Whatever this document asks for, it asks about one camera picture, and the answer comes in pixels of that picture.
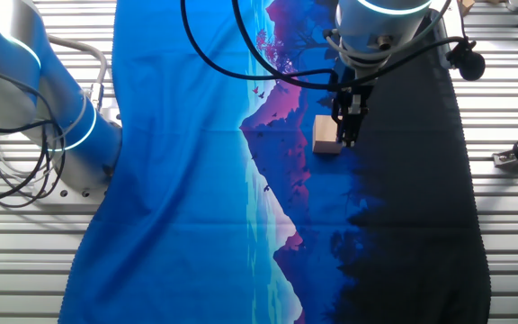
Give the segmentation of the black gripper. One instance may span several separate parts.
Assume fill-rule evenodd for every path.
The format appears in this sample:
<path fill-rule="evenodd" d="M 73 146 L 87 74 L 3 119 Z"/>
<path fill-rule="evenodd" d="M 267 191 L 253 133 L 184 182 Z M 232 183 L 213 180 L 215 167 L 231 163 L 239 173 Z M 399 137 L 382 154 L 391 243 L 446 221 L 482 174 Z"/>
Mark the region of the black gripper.
<path fill-rule="evenodd" d="M 351 82 L 361 76 L 362 73 L 355 70 L 334 71 L 329 78 L 329 85 Z M 343 145 L 346 144 L 345 116 L 348 115 L 347 145 L 353 147 L 359 137 L 362 122 L 369 111 L 367 101 L 371 96 L 373 87 L 373 83 L 366 83 L 342 88 L 335 92 L 332 100 L 331 117 L 338 119 L 337 140 L 341 141 Z"/>

